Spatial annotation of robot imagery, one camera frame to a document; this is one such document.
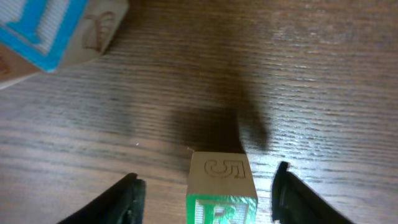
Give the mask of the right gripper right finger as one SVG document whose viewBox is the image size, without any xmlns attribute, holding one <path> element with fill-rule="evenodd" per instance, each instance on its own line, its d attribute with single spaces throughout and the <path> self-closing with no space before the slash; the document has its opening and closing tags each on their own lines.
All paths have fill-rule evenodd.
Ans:
<svg viewBox="0 0 398 224">
<path fill-rule="evenodd" d="M 272 182 L 271 209 L 272 221 L 280 224 L 353 224 L 290 172 L 285 161 Z"/>
</svg>

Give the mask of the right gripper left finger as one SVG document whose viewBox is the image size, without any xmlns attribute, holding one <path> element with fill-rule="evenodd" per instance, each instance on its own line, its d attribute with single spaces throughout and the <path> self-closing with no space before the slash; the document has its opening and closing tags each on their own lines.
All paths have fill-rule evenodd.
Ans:
<svg viewBox="0 0 398 224">
<path fill-rule="evenodd" d="M 59 224 L 142 224 L 146 182 L 129 173 Z"/>
</svg>

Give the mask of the green R block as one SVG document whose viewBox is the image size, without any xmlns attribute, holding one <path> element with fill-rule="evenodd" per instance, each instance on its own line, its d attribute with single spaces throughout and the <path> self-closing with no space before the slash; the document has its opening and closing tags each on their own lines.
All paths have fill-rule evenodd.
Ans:
<svg viewBox="0 0 398 224">
<path fill-rule="evenodd" d="M 188 224 L 252 224 L 258 197 L 246 154 L 194 152 L 188 176 Z"/>
</svg>

